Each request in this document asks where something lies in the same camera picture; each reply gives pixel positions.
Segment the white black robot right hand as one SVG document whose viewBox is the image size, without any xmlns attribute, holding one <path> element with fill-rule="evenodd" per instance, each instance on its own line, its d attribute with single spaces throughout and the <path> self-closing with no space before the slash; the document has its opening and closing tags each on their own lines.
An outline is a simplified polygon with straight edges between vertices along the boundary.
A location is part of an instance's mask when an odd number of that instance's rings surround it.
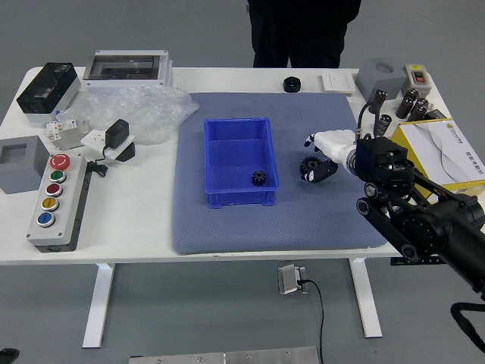
<svg viewBox="0 0 485 364">
<path fill-rule="evenodd" d="M 310 134 L 305 147 L 314 146 L 315 152 L 322 152 L 327 160 L 310 156 L 302 160 L 299 170 L 301 178 L 311 183 L 318 183 L 335 174 L 340 165 L 355 175 L 356 144 L 352 130 L 329 130 Z"/>
</svg>

